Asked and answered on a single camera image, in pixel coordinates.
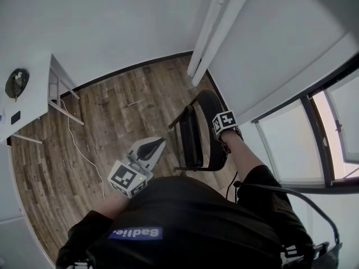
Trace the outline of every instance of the black chair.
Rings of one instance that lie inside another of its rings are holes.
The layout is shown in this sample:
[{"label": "black chair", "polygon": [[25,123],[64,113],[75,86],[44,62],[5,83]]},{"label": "black chair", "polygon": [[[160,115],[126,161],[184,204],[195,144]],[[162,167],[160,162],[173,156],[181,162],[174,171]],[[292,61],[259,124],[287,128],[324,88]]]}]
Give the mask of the black chair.
[{"label": "black chair", "polygon": [[[209,130],[210,159],[207,168],[203,168],[201,132],[200,126],[198,124],[197,114],[193,106],[193,104],[196,102],[199,104],[204,113]],[[180,151],[177,150],[179,167],[175,167],[174,169],[192,171],[217,171],[224,167],[228,154],[223,150],[222,144],[215,139],[214,128],[212,124],[214,117],[223,111],[222,104],[217,95],[210,90],[203,90],[199,92],[197,97],[195,97],[195,99],[185,107],[183,112],[168,126],[170,129],[174,128],[176,147],[178,149],[179,144],[176,124],[180,124],[179,129],[181,131],[183,155],[185,157],[185,166],[181,166]]]}]

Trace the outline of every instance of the window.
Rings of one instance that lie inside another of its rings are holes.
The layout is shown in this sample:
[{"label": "window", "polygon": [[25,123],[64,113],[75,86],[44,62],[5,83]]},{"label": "window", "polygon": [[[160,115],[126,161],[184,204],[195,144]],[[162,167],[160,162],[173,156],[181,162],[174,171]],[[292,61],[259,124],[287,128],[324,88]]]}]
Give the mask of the window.
[{"label": "window", "polygon": [[283,187],[359,192],[359,54],[252,122]]}]

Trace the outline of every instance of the white device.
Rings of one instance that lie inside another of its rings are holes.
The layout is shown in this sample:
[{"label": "white device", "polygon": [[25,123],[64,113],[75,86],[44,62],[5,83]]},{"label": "white device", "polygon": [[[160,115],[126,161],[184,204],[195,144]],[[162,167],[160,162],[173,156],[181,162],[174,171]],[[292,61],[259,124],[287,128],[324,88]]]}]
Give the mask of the white device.
[{"label": "white device", "polygon": [[132,198],[147,186],[148,177],[116,160],[107,179],[114,189]]},{"label": "white device", "polygon": [[128,151],[128,154],[148,170],[153,170],[166,147],[163,137],[148,137],[136,141]]},{"label": "white device", "polygon": [[217,114],[212,123],[216,136],[219,136],[227,128],[238,127],[234,112],[231,110]]},{"label": "white device", "polygon": [[116,160],[107,178],[111,186],[129,198],[139,193],[153,177],[152,169],[165,146],[163,137],[148,137],[136,141],[123,160]]}]

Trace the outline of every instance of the name tag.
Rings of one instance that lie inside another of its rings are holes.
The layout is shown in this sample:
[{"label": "name tag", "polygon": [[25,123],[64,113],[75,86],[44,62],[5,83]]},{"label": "name tag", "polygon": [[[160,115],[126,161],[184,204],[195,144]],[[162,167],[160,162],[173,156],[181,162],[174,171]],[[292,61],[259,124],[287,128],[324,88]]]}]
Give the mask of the name tag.
[{"label": "name tag", "polygon": [[162,240],[162,227],[135,227],[116,229],[108,239]]}]

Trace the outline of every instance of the white pipe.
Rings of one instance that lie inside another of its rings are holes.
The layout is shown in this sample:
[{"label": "white pipe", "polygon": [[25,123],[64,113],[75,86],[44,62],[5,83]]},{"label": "white pipe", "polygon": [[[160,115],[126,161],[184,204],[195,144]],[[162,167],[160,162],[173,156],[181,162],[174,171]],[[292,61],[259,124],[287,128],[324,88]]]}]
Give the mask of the white pipe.
[{"label": "white pipe", "polygon": [[195,76],[192,79],[192,85],[198,86],[209,64],[213,60],[217,50],[219,49],[225,36],[228,34],[230,28],[232,27],[236,17],[238,16],[238,13],[242,9],[245,2],[246,0],[229,1],[229,4],[224,11],[223,17],[218,24],[217,30],[214,33],[211,41],[209,42],[209,45],[203,56],[203,59],[195,73]]},{"label": "white pipe", "polygon": [[208,36],[210,33],[210,31],[207,31],[207,28],[212,29],[213,24],[214,24],[215,20],[217,19],[217,17],[215,17],[215,18],[213,17],[216,5],[218,5],[218,0],[211,0],[204,23],[202,25],[202,29],[200,31],[200,35],[197,39],[195,49],[193,51],[193,55],[191,57],[190,64],[188,65],[187,74],[190,77],[193,77],[195,75],[198,64],[200,63],[202,52],[203,52],[203,49],[205,47],[205,44],[207,42],[207,39],[208,39]]}]

